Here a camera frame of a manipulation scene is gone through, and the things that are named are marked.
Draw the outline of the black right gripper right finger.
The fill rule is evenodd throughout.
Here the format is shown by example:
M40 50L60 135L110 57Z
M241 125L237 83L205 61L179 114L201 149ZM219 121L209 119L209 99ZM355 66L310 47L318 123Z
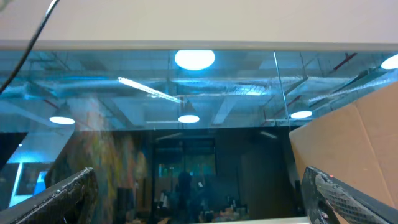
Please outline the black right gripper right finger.
M316 167L302 178L303 203L310 223L397 224L397 210Z

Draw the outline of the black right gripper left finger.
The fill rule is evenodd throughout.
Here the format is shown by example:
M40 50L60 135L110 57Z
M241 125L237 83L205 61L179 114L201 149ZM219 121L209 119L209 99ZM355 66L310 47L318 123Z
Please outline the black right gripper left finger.
M87 167L1 212L2 224L90 223L98 198L93 168Z

